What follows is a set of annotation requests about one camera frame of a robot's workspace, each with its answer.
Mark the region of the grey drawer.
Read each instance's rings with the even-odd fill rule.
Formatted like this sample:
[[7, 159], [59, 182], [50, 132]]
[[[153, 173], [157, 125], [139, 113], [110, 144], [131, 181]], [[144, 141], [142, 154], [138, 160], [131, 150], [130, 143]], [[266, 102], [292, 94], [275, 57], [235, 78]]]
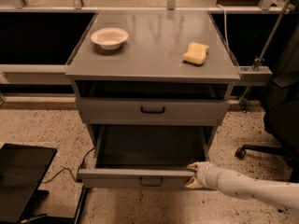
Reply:
[[94, 144], [94, 166], [78, 171], [87, 188], [184, 190], [187, 166], [208, 160], [198, 126], [102, 125]]
[[89, 124], [219, 126], [227, 101], [78, 98], [81, 119]]

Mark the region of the grey drawer cabinet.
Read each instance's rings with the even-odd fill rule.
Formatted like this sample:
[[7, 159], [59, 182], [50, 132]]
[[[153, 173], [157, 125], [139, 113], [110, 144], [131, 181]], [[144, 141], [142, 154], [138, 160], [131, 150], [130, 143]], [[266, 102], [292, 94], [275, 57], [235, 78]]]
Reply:
[[[91, 27], [129, 37], [104, 50], [89, 35], [66, 75], [78, 98], [227, 101], [240, 75], [209, 14], [196, 10], [102, 10]], [[209, 46], [202, 65], [182, 60], [192, 42]], [[219, 126], [199, 126], [212, 141]]]

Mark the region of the grey top drawer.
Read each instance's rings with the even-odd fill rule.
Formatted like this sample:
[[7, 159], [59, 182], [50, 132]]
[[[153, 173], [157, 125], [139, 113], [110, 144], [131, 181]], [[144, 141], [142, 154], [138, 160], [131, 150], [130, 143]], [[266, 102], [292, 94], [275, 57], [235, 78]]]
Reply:
[[219, 126], [227, 101], [78, 98], [81, 119], [89, 124]]

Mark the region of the metal diagonal rod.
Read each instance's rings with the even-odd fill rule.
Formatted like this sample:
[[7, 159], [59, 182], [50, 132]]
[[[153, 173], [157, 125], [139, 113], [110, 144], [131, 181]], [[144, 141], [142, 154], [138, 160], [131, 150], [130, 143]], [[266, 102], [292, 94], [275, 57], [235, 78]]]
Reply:
[[285, 13], [288, 9], [290, 2], [291, 2], [291, 0], [286, 0], [283, 8], [281, 9], [281, 11], [278, 15], [278, 19], [276, 20], [275, 25], [266, 40], [266, 43], [263, 47], [263, 50], [262, 50], [260, 56], [254, 60], [253, 65], [251, 67], [249, 67], [249, 68], [244, 67], [244, 66], [240, 67], [241, 81], [243, 82], [243, 84], [245, 86], [242, 94], [239, 97], [239, 104], [240, 104], [241, 110], [243, 112], [247, 111], [247, 100], [248, 100], [251, 88], [256, 83], [256, 78], [260, 77], [262, 75], [262, 73], [259, 72], [259, 67], [262, 64], [264, 55], [267, 52], [267, 50], [273, 40], [273, 37], [275, 36], [275, 33], [280, 25], [280, 22], [281, 22], [283, 16], [285, 15]]

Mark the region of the black office chair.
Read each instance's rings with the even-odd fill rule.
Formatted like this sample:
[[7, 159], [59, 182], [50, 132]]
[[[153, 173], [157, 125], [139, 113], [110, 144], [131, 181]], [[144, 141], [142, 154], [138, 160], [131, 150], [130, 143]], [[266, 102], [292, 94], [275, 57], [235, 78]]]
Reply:
[[294, 28], [283, 50], [274, 75], [263, 98], [265, 130], [280, 143], [280, 147], [243, 145], [235, 156], [242, 160], [247, 150], [286, 158], [292, 168], [290, 181], [299, 180], [299, 24]]

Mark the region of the yellow sponge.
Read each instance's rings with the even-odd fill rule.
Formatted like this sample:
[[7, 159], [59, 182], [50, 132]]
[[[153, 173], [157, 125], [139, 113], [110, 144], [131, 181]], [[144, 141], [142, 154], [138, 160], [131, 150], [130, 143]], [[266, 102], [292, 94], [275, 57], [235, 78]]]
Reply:
[[202, 65], [206, 60], [209, 46], [192, 42], [188, 45], [187, 52], [183, 54], [182, 60], [195, 65]]

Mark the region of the white bowl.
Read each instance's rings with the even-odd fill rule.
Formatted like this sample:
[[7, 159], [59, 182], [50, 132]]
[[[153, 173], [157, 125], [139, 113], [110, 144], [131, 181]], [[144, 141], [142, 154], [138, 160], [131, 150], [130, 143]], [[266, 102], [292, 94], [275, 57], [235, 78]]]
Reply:
[[104, 50], [118, 49], [128, 39], [128, 33], [121, 28], [103, 28], [91, 35], [91, 41]]

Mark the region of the metal frame rail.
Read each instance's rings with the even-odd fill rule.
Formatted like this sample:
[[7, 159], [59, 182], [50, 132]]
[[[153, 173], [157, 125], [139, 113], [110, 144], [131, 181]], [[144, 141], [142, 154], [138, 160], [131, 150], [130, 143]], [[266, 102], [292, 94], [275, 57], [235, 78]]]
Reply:
[[0, 72], [10, 84], [69, 85], [65, 65], [1, 64]]

